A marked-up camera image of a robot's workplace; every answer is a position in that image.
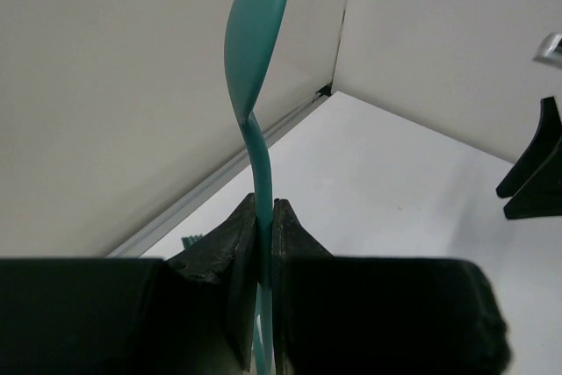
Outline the teal fork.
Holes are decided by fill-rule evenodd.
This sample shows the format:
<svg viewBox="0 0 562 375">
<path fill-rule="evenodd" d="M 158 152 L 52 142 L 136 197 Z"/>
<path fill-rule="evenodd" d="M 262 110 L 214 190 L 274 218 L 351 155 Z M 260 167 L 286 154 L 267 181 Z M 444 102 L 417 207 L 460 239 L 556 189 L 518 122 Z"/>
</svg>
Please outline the teal fork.
<svg viewBox="0 0 562 375">
<path fill-rule="evenodd" d="M 189 249 L 191 246 L 193 246 L 195 243 L 197 243 L 198 241 L 200 241 L 204 236 L 202 234 L 193 234 L 193 235 L 189 235 L 189 236 L 184 236 L 181 238 L 183 247 L 185 250 Z"/>
</svg>

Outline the teal spoon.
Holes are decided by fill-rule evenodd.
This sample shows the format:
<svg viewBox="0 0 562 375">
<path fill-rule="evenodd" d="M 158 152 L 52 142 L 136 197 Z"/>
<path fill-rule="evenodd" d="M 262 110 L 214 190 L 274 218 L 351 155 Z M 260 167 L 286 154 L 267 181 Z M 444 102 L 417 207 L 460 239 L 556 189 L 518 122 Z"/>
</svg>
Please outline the teal spoon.
<svg viewBox="0 0 562 375">
<path fill-rule="evenodd" d="M 249 153 L 255 189 L 259 251 L 259 321 L 255 329 L 256 370 L 274 369 L 271 245 L 274 200 L 269 150 L 254 108 L 276 45 L 287 0 L 234 0 L 224 41 L 228 94 Z"/>
</svg>

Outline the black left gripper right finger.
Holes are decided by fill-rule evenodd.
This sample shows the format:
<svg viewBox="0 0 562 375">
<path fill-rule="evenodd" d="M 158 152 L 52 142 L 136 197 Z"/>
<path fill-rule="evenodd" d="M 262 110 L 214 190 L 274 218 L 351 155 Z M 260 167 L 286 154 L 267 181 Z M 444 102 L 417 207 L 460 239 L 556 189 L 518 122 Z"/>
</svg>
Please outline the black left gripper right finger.
<svg viewBox="0 0 562 375">
<path fill-rule="evenodd" d="M 329 253 L 289 201 L 274 205 L 279 374 L 501 374 L 508 325 L 476 264 Z"/>
</svg>

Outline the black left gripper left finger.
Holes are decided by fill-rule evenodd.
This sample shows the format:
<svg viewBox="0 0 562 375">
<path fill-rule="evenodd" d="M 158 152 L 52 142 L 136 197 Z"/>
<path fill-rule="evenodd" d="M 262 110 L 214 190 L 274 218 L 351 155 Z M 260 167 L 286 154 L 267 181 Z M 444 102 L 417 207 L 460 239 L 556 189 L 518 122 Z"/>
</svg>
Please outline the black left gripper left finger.
<svg viewBox="0 0 562 375">
<path fill-rule="evenodd" d="M 256 282 L 252 195 L 170 259 L 4 259 L 1 371 L 242 374 Z"/>
</svg>

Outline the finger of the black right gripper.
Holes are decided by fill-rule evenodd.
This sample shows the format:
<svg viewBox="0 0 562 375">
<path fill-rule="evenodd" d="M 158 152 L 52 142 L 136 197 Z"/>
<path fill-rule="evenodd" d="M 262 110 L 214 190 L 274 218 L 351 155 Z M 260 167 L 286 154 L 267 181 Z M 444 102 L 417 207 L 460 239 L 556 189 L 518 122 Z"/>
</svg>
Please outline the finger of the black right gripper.
<svg viewBox="0 0 562 375">
<path fill-rule="evenodd" d="M 543 164 L 561 137 L 555 97 L 540 100 L 540 117 L 533 139 L 496 188 L 499 198 L 513 197 Z"/>
<path fill-rule="evenodd" d="M 504 206 L 508 220 L 561 216 L 561 141 Z"/>
</svg>

